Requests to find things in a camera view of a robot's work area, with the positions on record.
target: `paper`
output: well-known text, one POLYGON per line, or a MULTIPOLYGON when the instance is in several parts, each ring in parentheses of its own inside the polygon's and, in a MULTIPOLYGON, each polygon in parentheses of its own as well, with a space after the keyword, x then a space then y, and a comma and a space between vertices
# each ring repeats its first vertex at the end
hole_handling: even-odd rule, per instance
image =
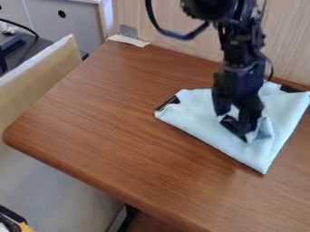
POLYGON ((116 42, 121 42, 121 43, 125 43, 125 44, 132 44, 135 45, 137 47, 145 47, 146 45, 149 45, 150 42, 144 42, 142 40, 136 40, 121 34, 115 34, 111 37, 108 38, 108 40, 113 40, 116 42))

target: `towel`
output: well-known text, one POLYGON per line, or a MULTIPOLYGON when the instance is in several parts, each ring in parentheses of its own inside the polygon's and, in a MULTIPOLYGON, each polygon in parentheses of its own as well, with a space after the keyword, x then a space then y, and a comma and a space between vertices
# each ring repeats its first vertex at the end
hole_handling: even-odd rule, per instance
MULTIPOLYGON (((222 151, 229 157, 266 174, 310 103, 310 92, 287 93, 280 85, 265 82, 259 95, 265 104, 257 130, 244 142, 219 124, 210 89, 181 90, 180 103, 167 104, 155 117, 222 151)), ((230 115, 237 117, 237 109, 230 115)))

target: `black cable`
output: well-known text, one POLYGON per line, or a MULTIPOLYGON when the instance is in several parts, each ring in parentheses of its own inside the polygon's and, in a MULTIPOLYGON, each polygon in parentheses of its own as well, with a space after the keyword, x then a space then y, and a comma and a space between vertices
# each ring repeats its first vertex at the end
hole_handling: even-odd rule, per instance
POLYGON ((157 23, 155 15, 154 15, 154 12, 153 12, 153 7, 152 7, 152 4, 151 4, 151 0, 145 0, 145 6, 146 6, 146 10, 148 12, 150 21, 153 23, 155 28, 160 33, 162 33, 162 34, 164 34, 164 35, 166 35, 168 37, 172 37, 172 38, 176 38, 176 39, 180 39, 180 40, 192 40, 197 35, 199 35, 203 31, 205 31, 207 29, 207 27, 209 26, 209 22, 205 22, 200 27, 198 27, 197 29, 195 29, 194 31, 192 31, 192 32, 190 32, 188 34, 179 34, 179 33, 175 33, 175 32, 172 32, 172 31, 168 31, 168 30, 165 30, 165 29, 161 28, 160 25, 157 23))
POLYGON ((0 21, 5 22, 5 23, 8 23, 8 24, 13 24, 13 25, 16 25, 16 26, 18 26, 18 27, 22 27, 22 28, 24 28, 26 31, 31 32, 32 34, 34 34, 34 35, 35 35, 35 39, 40 38, 39 34, 37 34, 34 30, 30 29, 29 27, 26 27, 26 26, 24 26, 24 25, 21 25, 21 24, 12 22, 12 21, 7 20, 7 19, 4 19, 4 18, 0 18, 0 21))
POLYGON ((270 75, 269 75, 269 78, 268 78, 268 81, 270 82, 271 79, 273 78, 274 76, 274 72, 275 72, 275 69, 274 69, 274 65, 272 64, 271 60, 269 60, 269 63, 271 65, 271 72, 270 72, 270 75))

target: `chair backrest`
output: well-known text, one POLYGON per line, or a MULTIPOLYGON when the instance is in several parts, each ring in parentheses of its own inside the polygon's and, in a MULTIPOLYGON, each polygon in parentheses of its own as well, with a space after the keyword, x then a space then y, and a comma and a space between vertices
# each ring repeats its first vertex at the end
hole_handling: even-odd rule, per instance
POLYGON ((72 35, 64 37, 0 79, 0 134, 82 61, 72 35))

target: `wall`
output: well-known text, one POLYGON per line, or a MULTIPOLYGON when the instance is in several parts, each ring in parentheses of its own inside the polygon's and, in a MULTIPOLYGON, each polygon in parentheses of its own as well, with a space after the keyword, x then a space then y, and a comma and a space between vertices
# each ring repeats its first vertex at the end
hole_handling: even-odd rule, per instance
MULTIPOLYGON (((181 12, 179 0, 153 0, 153 4, 159 23, 165 28, 187 32, 201 24, 181 12)), ((310 85, 309 13, 309 0, 269 0, 263 22, 267 35, 264 52, 273 60, 276 76, 307 85, 310 85)), ((126 24, 137 28, 142 40, 197 57, 221 60, 213 28, 195 41, 181 42, 155 32, 146 15, 144 0, 114 0, 114 14, 116 30, 120 24, 126 24)))

